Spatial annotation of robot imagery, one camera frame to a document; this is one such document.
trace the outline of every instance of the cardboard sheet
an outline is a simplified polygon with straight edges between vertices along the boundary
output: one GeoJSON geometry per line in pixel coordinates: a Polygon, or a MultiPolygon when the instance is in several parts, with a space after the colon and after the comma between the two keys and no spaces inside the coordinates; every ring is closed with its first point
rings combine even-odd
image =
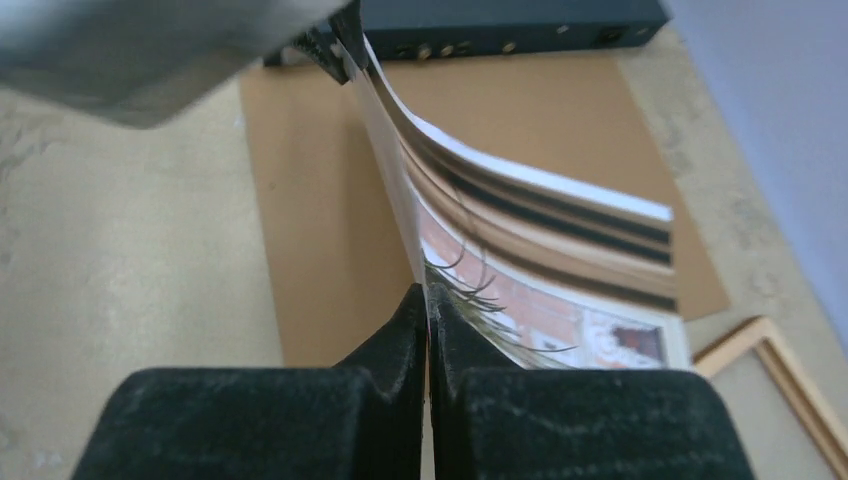
{"type": "MultiPolygon", "coordinates": [[[[674,208],[680,313],[729,301],[614,60],[542,55],[385,65],[401,99],[468,145],[674,208]]],[[[241,79],[284,360],[331,365],[412,281],[350,86],[315,67],[241,79]]]]}

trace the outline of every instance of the printed image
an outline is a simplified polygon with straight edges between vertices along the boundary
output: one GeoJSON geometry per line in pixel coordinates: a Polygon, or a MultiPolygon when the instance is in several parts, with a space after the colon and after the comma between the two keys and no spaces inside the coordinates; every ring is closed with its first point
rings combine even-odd
{"type": "Polygon", "coordinates": [[[472,253],[423,205],[428,282],[445,285],[463,316],[526,368],[664,368],[662,329],[534,288],[472,253]]]}
{"type": "Polygon", "coordinates": [[[353,84],[416,281],[526,368],[690,366],[670,208],[473,149],[376,61],[353,84]]]}

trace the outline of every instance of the black stripe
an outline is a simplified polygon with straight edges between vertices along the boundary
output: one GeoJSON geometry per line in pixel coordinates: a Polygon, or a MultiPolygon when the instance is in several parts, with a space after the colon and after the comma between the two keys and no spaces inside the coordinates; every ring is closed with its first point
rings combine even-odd
{"type": "Polygon", "coordinates": [[[428,165],[430,165],[431,167],[441,167],[438,169],[440,172],[447,171],[450,172],[453,176],[460,177],[463,175],[456,172],[461,171],[464,172],[464,176],[480,179],[502,189],[505,188],[508,190],[513,190],[515,191],[517,196],[522,196],[534,203],[538,203],[541,205],[548,206],[550,208],[569,213],[584,220],[599,223],[618,230],[626,231],[627,233],[640,236],[647,240],[653,240],[664,244],[669,244],[671,241],[671,235],[667,231],[639,224],[630,220],[622,219],[614,215],[609,215],[606,213],[591,210],[583,206],[563,202],[559,199],[551,198],[547,195],[538,192],[518,188],[515,184],[504,181],[499,177],[499,175],[486,171],[484,168],[471,167],[466,165],[466,162],[464,160],[457,159],[456,154],[437,144],[430,137],[426,136],[420,130],[415,128],[414,125],[412,125],[411,123],[407,123],[407,125],[410,127],[411,130],[415,132],[415,136],[417,137],[415,140],[418,140],[416,142],[418,143],[418,145],[414,145],[412,142],[410,142],[410,138],[405,135],[404,138],[406,139],[407,143],[410,144],[410,147],[423,146],[425,149],[424,153],[429,153],[429,155],[422,155],[422,151],[420,148],[416,148],[414,153],[422,161],[427,162],[428,165]]]}
{"type": "Polygon", "coordinates": [[[621,238],[607,233],[598,232],[582,225],[576,225],[550,215],[530,210],[527,207],[504,200],[501,197],[486,192],[485,190],[463,180],[457,175],[451,175],[453,178],[448,178],[447,180],[456,185],[457,189],[461,190],[470,197],[476,198],[483,203],[493,206],[495,209],[506,215],[511,215],[522,220],[529,220],[543,228],[582,238],[594,244],[603,245],[623,253],[631,254],[647,260],[661,262],[665,265],[671,265],[671,254],[668,252],[628,242],[627,240],[622,240],[621,238]]]}

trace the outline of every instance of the paper sheet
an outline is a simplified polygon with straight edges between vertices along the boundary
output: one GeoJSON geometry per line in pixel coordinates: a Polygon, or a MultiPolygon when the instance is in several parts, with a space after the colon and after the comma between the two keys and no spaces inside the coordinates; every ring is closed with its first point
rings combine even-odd
{"type": "Polygon", "coordinates": [[[346,60],[417,281],[528,368],[689,368],[671,208],[470,148],[346,60]]]}
{"type": "MultiPolygon", "coordinates": [[[[728,306],[612,55],[384,68],[411,111],[469,146],[671,206],[679,313],[695,320],[728,306]]],[[[363,111],[354,85],[314,65],[251,69],[240,84],[283,358],[330,366],[385,324],[414,281],[363,111]]],[[[533,318],[547,317],[521,316],[516,328],[539,330],[522,323],[533,318]]]]}

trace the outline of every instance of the black electronic device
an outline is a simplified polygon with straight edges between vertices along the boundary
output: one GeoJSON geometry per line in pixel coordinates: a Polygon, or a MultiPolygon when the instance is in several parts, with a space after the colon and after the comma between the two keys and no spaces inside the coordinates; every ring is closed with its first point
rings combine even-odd
{"type": "Polygon", "coordinates": [[[658,0],[363,0],[362,19],[385,61],[639,47],[669,17],[658,0]]]}

